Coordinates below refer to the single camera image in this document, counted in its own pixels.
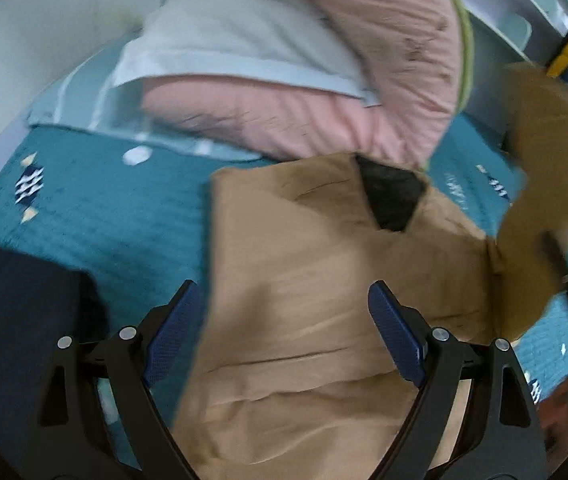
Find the white pillow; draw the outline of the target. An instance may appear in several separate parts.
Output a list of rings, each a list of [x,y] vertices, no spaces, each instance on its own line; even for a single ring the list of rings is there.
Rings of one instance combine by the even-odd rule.
[[[225,76],[379,99],[363,64],[311,0],[167,0],[123,48],[118,86]]]

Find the teal knitted bed blanket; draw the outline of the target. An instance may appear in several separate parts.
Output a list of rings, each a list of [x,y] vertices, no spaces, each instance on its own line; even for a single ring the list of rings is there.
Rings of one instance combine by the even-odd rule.
[[[168,300],[184,280],[208,289],[208,216],[211,174],[223,167],[276,164],[261,158],[223,162],[152,148],[146,162],[127,165],[136,142],[67,128],[30,129],[17,119],[17,139],[0,154],[0,246],[54,260],[90,274],[109,308],[111,328],[133,324]],[[430,161],[437,188],[487,234],[496,234],[506,210],[482,166],[515,198],[522,178],[497,149],[491,133],[466,115],[456,117]],[[38,211],[21,223],[14,185],[22,159],[35,154],[44,186]],[[558,296],[515,352],[534,400],[546,398],[568,375],[568,304]]]

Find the light blue striped bedsheet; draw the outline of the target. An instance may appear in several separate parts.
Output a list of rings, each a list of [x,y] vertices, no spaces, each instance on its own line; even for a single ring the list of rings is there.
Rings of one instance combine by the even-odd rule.
[[[148,144],[222,162],[254,162],[262,156],[155,122],[142,112],[143,84],[117,86],[114,70],[131,34],[106,44],[47,87],[33,102],[28,125],[52,126]]]

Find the dark navy garment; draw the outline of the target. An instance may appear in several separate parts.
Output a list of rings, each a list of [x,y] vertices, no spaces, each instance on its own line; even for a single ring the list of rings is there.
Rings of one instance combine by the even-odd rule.
[[[14,469],[58,340],[101,340],[108,332],[90,274],[0,247],[0,455]]]

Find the pink quilted duvet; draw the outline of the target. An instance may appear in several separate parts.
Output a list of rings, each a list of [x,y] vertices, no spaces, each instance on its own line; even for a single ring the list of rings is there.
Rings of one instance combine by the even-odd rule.
[[[140,41],[147,114],[282,160],[423,166],[466,68],[454,0],[168,0]]]

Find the tan brown jacket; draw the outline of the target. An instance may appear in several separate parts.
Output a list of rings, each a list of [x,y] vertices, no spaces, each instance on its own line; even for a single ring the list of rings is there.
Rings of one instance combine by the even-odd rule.
[[[367,310],[376,281],[458,338],[523,336],[560,286],[568,84],[511,72],[526,183],[488,236],[425,174],[334,154],[212,178],[212,292],[172,434],[203,479],[363,479],[416,390]]]

